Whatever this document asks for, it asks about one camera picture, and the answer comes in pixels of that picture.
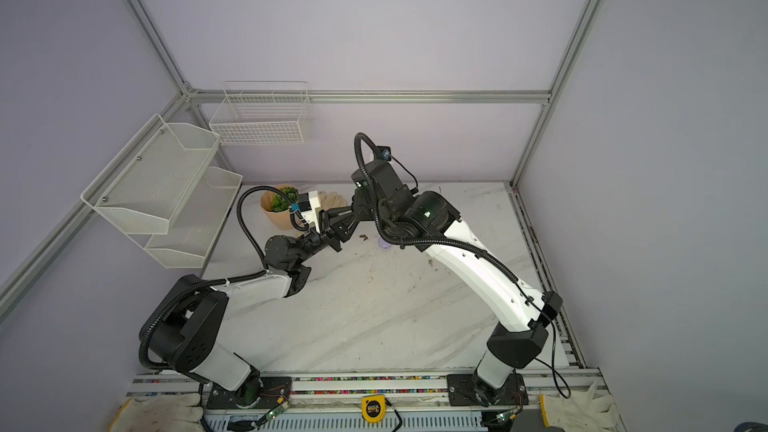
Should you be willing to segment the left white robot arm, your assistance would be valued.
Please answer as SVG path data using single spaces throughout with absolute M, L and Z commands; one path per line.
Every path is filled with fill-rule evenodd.
M 261 373 L 221 343 L 224 321 L 250 306 L 302 291 L 312 272 L 308 261 L 322 251 L 341 250 L 370 215 L 368 197 L 366 190 L 357 190 L 350 205 L 325 208 L 318 193 L 302 193 L 290 206 L 298 235 L 270 237 L 257 249 L 260 269 L 213 280 L 179 279 L 140 329 L 141 365 L 172 370 L 255 401 L 263 388 Z

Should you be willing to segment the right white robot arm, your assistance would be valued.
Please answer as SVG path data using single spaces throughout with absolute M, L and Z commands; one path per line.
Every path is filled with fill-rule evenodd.
M 509 376 L 555 341 L 562 297 L 520 279 L 483 246 L 442 195 L 417 194 L 403 184 L 391 166 L 395 159 L 365 133 L 354 136 L 353 150 L 358 169 L 352 179 L 369 201 L 363 209 L 381 238 L 402 249 L 415 247 L 449 268 L 497 317 L 472 376 L 475 401 L 485 407 L 497 404 Z

